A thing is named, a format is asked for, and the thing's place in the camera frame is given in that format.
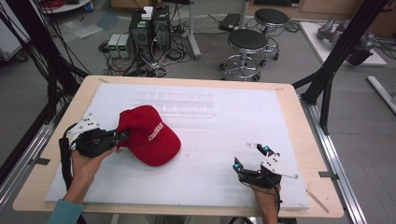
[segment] baseball cap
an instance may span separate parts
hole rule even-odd
[[[120,113],[116,133],[129,130],[129,139],[117,144],[128,147],[149,166],[160,166],[172,160],[181,148],[180,139],[165,124],[151,105],[141,105]]]

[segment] wooden table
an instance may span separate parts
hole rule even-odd
[[[46,202],[45,197],[60,163],[58,139],[71,123],[79,122],[90,105],[96,89],[101,83],[127,83],[139,85],[186,86],[234,88],[274,91],[277,95],[290,141],[295,149],[306,193],[310,201],[307,210],[281,210],[280,217],[341,217],[344,214],[338,195],[330,178],[321,178],[318,172],[327,171],[320,155],[295,89],[289,84],[232,82],[175,78],[149,77],[86,77],[64,117],[49,140],[41,158],[49,159],[48,165],[37,164],[24,183],[13,207],[18,211],[52,211],[55,203]],[[159,206],[134,204],[87,203],[85,212],[166,214],[196,216],[258,217],[259,211],[252,208],[208,208],[202,206]]]

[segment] round stool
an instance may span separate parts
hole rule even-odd
[[[254,30],[235,30],[228,36],[228,45],[233,49],[238,49],[240,54],[229,57],[220,65],[220,69],[224,70],[221,80],[226,80],[225,76],[232,76],[244,81],[248,78],[258,81],[261,77],[259,66],[248,57],[248,54],[265,51],[266,38],[262,38],[262,34]]]
[[[289,21],[289,17],[279,10],[272,8],[262,8],[254,13],[254,20],[258,24],[264,26],[262,34],[265,36],[265,38],[267,38],[267,42],[269,43],[270,40],[272,40],[272,42],[275,43],[274,45],[267,46],[267,52],[276,50],[276,54],[274,55],[273,59],[277,60],[279,57],[279,45],[268,34],[271,32],[272,29],[285,26],[285,24]],[[264,59],[260,62],[260,66],[265,66],[267,52],[265,53]]]

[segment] human hand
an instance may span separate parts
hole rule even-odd
[[[254,185],[250,185],[254,192],[257,205],[262,213],[263,224],[276,224],[276,192],[274,189],[263,189]],[[277,190],[280,191],[280,185],[277,185]]]
[[[69,190],[64,195],[64,201],[82,204],[102,161],[116,150],[115,147],[95,158],[89,158],[72,151],[73,181]]]

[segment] teal sleeve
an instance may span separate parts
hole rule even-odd
[[[75,224],[84,208],[84,205],[68,203],[60,199],[47,224]]]

